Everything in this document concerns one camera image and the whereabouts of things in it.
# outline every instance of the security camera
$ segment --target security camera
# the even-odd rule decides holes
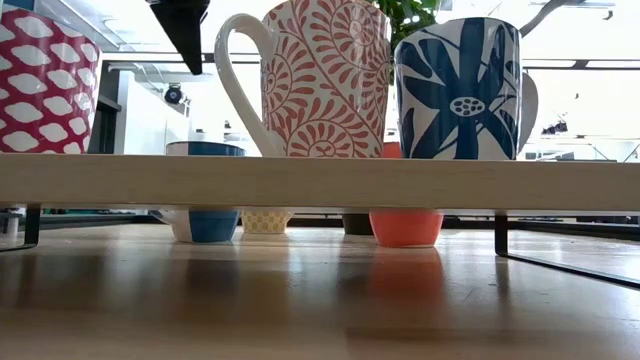
[[[170,84],[167,92],[164,93],[164,101],[169,104],[178,105],[184,99],[184,93],[180,90],[180,84]]]

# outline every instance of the blue flower pattern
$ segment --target blue flower pattern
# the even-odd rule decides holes
[[[429,28],[421,30],[429,33]],[[485,33],[491,33],[493,41],[487,63],[482,61]],[[444,42],[450,41],[439,36],[430,36],[417,41],[405,39],[396,51],[396,85],[398,88],[398,109],[401,114],[401,144],[405,158],[433,159],[449,147],[455,145],[454,159],[478,159],[478,134],[486,129],[502,148],[506,158],[517,155],[516,114],[502,110],[500,106],[490,110],[490,105],[499,99],[502,104],[514,95],[499,95],[505,84],[505,70],[514,74],[519,64],[513,59],[505,59],[505,37],[511,38],[517,50],[518,38],[515,29],[499,23],[495,31],[485,31],[484,18],[464,20],[460,36],[459,66],[456,72]],[[403,74],[406,66],[420,77]],[[506,82],[514,92],[519,87],[519,74],[515,75],[515,85]],[[420,139],[415,143],[414,108],[403,108],[402,87],[424,106],[439,110]],[[445,141],[455,129],[457,138],[448,144]]]

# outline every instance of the red leaf pattern mug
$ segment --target red leaf pattern mug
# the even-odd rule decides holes
[[[251,37],[262,57],[264,127],[231,68],[227,41],[234,30]],[[263,156],[380,157],[389,36],[388,19],[366,2],[290,0],[262,23],[246,14],[229,18],[214,54],[220,80]]]

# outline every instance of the display shelf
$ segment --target display shelf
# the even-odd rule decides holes
[[[0,154],[0,205],[629,213],[640,164]]]

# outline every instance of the red swirl pattern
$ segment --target red swirl pattern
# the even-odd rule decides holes
[[[262,64],[263,118],[287,156],[380,157],[389,83],[387,18],[357,0],[290,0]]]

